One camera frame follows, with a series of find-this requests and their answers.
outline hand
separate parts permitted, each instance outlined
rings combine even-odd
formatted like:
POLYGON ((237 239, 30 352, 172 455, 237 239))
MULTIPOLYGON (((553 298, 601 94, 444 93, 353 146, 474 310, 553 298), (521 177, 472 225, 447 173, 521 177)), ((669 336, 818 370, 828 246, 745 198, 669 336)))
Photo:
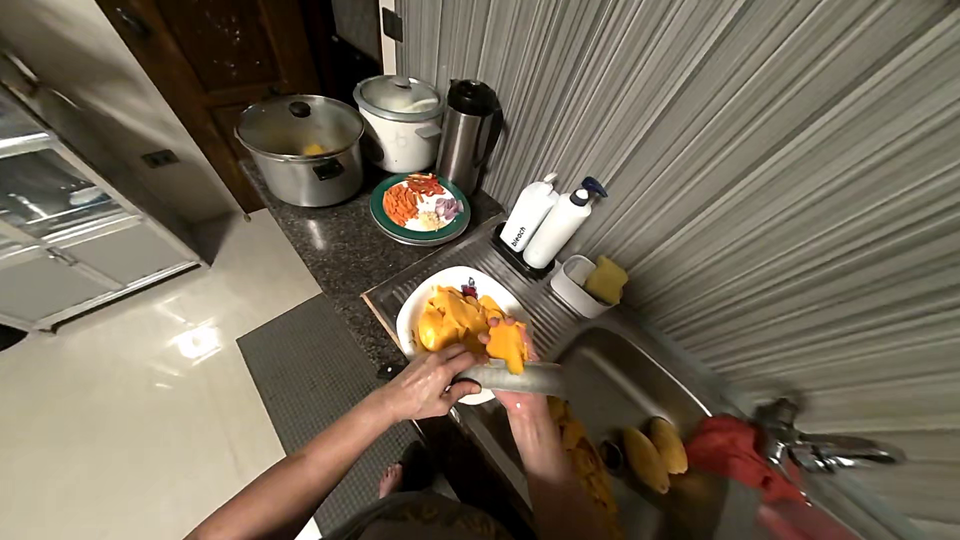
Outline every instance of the hand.
POLYGON ((395 422, 443 416, 457 400, 480 391, 480 385, 470 380, 450 386, 453 376, 486 361, 486 356, 470 353, 463 345, 452 345, 418 357, 376 392, 395 422))
MULTIPOLYGON (((516 319, 513 317, 506 317, 503 319, 503 324, 512 325, 516 322, 516 319)), ((500 324, 500 319, 496 317, 491 317, 487 321, 487 325, 495 327, 500 324)), ((490 343, 490 335, 486 333, 481 333, 477 336, 480 339, 480 342, 483 344, 490 343)), ((533 339, 530 338, 530 334, 527 333, 527 329, 520 329, 520 337, 523 338, 523 344, 527 346, 527 360, 529 361, 540 361, 540 355, 537 353, 537 349, 534 348, 533 339)), ((507 390, 493 390, 493 395, 496 396, 496 399, 499 400, 503 406, 507 407, 507 414, 511 416, 522 415, 526 416, 528 414, 540 414, 545 413, 549 415, 549 409, 546 405, 546 396, 543 394, 529 394, 526 392, 510 392, 507 390)))

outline wooden door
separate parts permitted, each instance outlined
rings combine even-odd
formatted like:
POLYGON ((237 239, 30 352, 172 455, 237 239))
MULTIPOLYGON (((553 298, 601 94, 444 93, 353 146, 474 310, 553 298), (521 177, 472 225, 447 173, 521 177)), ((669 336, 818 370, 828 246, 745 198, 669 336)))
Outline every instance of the wooden door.
POLYGON ((97 0, 246 212, 263 202, 233 128, 247 105, 320 94, 297 0, 97 0))

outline stacked plates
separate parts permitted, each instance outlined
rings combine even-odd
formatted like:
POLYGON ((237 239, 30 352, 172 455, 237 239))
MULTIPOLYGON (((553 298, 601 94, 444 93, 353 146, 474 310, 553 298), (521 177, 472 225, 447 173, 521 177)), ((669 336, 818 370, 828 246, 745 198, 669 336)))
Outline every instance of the stacked plates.
POLYGON ((432 211, 436 205, 436 199, 453 197, 463 203, 464 210, 462 212, 458 213, 452 220, 442 219, 442 225, 436 231, 419 230, 421 227, 416 219, 409 220, 407 225, 403 227, 394 223, 383 209, 383 194, 394 185, 405 182, 408 176, 405 173, 396 174, 381 182, 373 190, 370 197, 370 214, 380 231, 397 242, 408 246, 439 246, 456 238, 467 229, 467 224, 470 221, 470 204, 467 202, 467 197, 456 185, 442 177, 438 177, 437 180, 444 189, 444 193, 427 197, 422 203, 418 204, 418 209, 432 211))

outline cabinet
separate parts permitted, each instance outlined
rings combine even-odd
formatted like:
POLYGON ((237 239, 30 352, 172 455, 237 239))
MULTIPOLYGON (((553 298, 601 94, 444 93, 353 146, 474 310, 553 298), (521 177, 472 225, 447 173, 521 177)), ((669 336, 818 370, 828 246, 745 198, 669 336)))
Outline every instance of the cabinet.
POLYGON ((126 179, 118 178, 124 169, 105 162, 108 154, 79 154, 90 131, 58 94, 44 91, 38 87, 31 95, 43 99, 49 118, 0 86, 0 323, 22 330, 51 329, 205 266, 188 240, 144 208, 149 197, 129 180, 135 197, 125 195, 126 179), (71 127, 80 128, 77 144, 65 133, 71 127), (108 180, 105 170, 114 177, 108 180))

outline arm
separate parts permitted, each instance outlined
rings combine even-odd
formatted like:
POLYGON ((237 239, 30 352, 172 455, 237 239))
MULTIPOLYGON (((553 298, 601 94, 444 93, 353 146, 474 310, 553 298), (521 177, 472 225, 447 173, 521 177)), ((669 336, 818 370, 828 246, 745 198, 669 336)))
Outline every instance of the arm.
MULTIPOLYGON (((513 324, 507 318, 506 324, 513 324)), ((491 319, 490 326, 502 324, 491 319)), ((489 337, 481 336, 486 343, 489 337)), ((530 360, 539 360, 533 341, 526 331, 523 341, 530 360)), ((580 484, 573 465, 564 452, 560 430, 550 418, 546 397, 542 394, 494 391, 507 408, 510 431, 527 473, 530 500, 539 538, 608 538, 603 515, 580 484)))
POLYGON ((442 416, 460 398, 479 392, 469 381, 445 390, 454 375, 480 360, 462 345, 414 360, 295 454, 267 469, 187 539, 294 538, 360 454, 393 423, 442 416))

